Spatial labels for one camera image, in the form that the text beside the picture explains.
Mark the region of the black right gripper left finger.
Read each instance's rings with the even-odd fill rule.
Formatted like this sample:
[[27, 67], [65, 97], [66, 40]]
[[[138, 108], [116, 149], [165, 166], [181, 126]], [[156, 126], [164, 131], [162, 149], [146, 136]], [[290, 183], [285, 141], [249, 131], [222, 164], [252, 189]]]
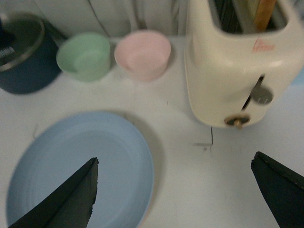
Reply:
[[91, 158], [11, 228], [86, 228], [98, 184], [97, 158]]

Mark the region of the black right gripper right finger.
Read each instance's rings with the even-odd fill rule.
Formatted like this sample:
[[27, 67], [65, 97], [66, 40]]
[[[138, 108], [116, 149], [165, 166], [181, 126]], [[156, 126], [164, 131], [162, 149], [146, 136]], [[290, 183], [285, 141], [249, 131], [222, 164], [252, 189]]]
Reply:
[[256, 152], [251, 170], [279, 227], [302, 228], [304, 177], [262, 152]]

